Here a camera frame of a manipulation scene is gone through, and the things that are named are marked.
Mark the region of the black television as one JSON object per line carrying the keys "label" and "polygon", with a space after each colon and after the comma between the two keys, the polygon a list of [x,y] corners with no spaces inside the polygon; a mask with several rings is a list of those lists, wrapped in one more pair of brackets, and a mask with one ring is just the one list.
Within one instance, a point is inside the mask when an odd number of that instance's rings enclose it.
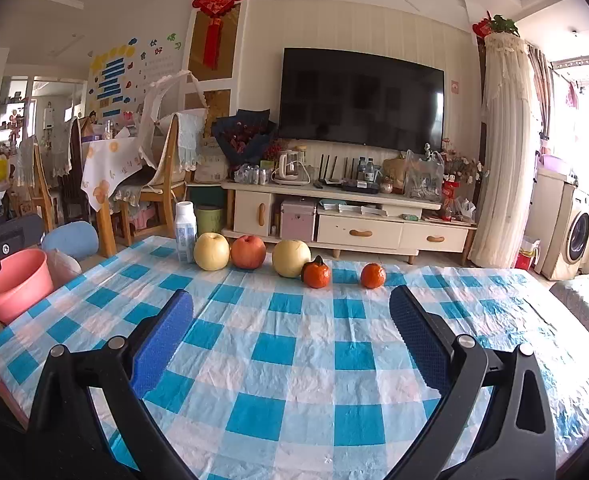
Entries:
{"label": "black television", "polygon": [[341,50],[287,48],[282,58],[283,138],[421,153],[441,147],[443,70]]}

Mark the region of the dining table orange cloth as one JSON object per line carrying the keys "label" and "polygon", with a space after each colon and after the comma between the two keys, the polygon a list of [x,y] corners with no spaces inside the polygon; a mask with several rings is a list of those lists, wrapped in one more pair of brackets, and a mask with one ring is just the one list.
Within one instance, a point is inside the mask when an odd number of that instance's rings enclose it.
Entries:
{"label": "dining table orange cloth", "polygon": [[139,141],[136,138],[98,140],[82,145],[84,168],[81,189],[95,211],[99,237],[99,254],[110,258],[116,254],[110,197],[128,177],[142,169]]}

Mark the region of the pink plastic bucket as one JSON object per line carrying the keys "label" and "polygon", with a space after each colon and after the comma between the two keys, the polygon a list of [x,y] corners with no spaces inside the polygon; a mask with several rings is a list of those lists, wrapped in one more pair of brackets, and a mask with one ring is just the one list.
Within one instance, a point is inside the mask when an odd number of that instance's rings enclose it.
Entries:
{"label": "pink plastic bucket", "polygon": [[10,324],[54,291],[46,252],[26,248],[0,262],[0,322]]}

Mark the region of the white washing machine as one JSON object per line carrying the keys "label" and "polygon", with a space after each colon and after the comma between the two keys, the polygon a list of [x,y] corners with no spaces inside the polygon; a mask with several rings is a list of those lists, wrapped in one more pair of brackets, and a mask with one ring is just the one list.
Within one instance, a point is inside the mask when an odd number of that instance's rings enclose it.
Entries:
{"label": "white washing machine", "polygon": [[541,274],[552,282],[571,280],[579,273],[588,249],[589,194],[566,184]]}

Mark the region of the red apple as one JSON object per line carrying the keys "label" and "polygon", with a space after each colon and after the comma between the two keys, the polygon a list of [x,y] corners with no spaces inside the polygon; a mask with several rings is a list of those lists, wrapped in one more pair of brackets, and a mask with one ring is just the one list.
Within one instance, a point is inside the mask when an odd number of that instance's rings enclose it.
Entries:
{"label": "red apple", "polygon": [[265,257],[266,246],[258,236],[244,235],[232,243],[232,263],[239,269],[257,269]]}

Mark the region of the green waste bin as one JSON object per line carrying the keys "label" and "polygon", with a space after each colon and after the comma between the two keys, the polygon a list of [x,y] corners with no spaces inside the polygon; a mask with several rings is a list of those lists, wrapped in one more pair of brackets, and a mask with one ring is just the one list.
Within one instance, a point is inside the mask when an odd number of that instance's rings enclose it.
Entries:
{"label": "green waste bin", "polygon": [[198,235],[221,233],[224,229],[224,209],[218,206],[199,205],[196,209]]}

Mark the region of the white tv cabinet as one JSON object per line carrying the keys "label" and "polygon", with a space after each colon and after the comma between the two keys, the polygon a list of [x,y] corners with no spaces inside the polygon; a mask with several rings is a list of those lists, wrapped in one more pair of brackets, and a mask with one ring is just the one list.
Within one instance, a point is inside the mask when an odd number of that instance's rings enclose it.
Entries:
{"label": "white tv cabinet", "polygon": [[466,262],[477,226],[439,218],[439,204],[396,194],[360,194],[316,188],[308,184],[243,184],[225,182],[226,223],[223,234],[236,240],[258,236],[276,245],[280,237],[280,205],[286,198],[317,202],[313,248],[342,252],[372,252],[405,257],[414,263],[421,252],[450,252]]}

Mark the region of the dark wooden chair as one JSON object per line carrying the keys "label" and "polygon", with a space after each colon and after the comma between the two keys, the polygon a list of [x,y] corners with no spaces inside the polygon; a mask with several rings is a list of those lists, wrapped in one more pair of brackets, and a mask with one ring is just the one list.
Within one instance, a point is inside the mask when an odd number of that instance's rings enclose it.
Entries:
{"label": "dark wooden chair", "polygon": [[89,221],[89,205],[86,193],[82,190],[83,157],[82,130],[77,117],[71,120],[70,127],[70,159],[71,168],[58,177],[60,188],[60,203],[63,223],[74,221]]}

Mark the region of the wooden chair with cover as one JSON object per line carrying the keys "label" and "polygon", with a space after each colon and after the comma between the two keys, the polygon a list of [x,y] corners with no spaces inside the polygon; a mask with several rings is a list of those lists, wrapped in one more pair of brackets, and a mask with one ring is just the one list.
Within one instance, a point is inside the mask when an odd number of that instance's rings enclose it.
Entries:
{"label": "wooden chair with cover", "polygon": [[[126,178],[116,188],[113,200],[119,211],[123,238],[126,246],[131,246],[136,238],[151,234],[175,236],[175,205],[186,191],[186,178],[196,169],[198,146],[202,139],[206,110],[183,110],[162,120],[168,126],[163,144],[152,140],[144,155],[148,155],[145,165]],[[136,228],[131,213],[133,208],[152,205],[158,216],[156,226]]]}

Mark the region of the white electric kettle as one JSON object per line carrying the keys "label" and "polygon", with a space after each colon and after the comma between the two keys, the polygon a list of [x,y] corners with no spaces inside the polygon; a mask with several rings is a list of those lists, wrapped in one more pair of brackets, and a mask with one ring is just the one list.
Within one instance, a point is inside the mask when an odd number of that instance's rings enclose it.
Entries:
{"label": "white electric kettle", "polygon": [[279,154],[272,180],[282,185],[301,186],[311,183],[303,148],[288,148]]}

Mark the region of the tangerine with leaf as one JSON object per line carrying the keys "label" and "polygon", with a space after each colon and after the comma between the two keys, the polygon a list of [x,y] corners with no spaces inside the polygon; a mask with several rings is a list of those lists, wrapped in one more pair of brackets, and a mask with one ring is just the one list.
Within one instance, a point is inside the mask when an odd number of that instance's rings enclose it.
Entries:
{"label": "tangerine with leaf", "polygon": [[314,260],[304,264],[301,280],[307,286],[315,289],[327,287],[331,282],[331,269],[323,258],[317,256]]}

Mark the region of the yellow pear right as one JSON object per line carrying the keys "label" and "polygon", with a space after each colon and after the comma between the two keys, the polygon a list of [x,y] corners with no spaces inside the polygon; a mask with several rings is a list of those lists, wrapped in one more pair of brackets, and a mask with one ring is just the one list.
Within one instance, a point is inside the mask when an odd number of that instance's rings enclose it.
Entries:
{"label": "yellow pear right", "polygon": [[281,240],[272,252],[273,268],[283,278],[297,278],[310,261],[311,251],[302,240]]}

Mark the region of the white plastic bottle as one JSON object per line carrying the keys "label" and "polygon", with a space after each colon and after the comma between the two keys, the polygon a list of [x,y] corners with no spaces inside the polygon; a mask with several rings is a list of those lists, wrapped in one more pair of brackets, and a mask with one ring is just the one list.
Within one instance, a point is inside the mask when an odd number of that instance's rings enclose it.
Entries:
{"label": "white plastic bottle", "polygon": [[179,202],[176,204],[174,228],[178,259],[193,263],[197,240],[197,219],[193,203]]}

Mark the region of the dark flower bouquet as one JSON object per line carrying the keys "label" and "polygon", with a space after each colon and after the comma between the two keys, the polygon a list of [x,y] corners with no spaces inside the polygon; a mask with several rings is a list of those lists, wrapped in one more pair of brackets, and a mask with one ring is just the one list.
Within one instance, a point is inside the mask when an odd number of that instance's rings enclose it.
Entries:
{"label": "dark flower bouquet", "polygon": [[238,110],[234,116],[220,117],[212,124],[212,134],[229,165],[257,165],[272,142],[277,125],[270,110]]}

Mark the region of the yellow pear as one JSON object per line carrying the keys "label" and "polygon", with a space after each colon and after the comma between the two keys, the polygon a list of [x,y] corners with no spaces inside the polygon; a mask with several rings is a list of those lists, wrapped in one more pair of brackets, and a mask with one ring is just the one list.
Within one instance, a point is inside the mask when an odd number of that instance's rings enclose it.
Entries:
{"label": "yellow pear", "polygon": [[273,268],[283,278],[297,278],[310,261],[311,251],[302,240],[281,240],[272,252]]}
{"label": "yellow pear", "polygon": [[224,269],[230,258],[227,238],[214,232],[201,234],[195,244],[194,258],[198,267],[204,271]]}

